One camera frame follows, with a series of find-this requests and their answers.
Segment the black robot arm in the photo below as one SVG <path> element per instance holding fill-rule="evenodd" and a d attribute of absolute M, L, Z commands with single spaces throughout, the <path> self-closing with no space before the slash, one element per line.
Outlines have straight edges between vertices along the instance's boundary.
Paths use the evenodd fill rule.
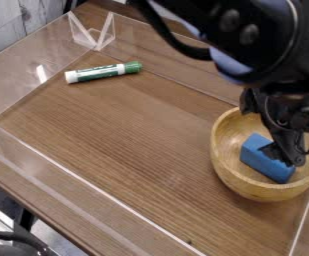
<path fill-rule="evenodd" d="M 214 63 L 243 87 L 272 142 L 267 157 L 300 166 L 309 155 L 309 0 L 129 0 L 184 56 Z"/>

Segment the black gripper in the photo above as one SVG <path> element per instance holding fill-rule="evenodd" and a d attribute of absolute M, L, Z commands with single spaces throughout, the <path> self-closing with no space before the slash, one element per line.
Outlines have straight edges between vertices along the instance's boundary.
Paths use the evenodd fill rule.
<path fill-rule="evenodd" d="M 306 162 L 303 138 L 309 134 L 309 92 L 268 94 L 260 89 L 244 89 L 239 98 L 242 114 L 255 113 L 272 141 L 259 148 L 271 160 L 299 167 Z"/>

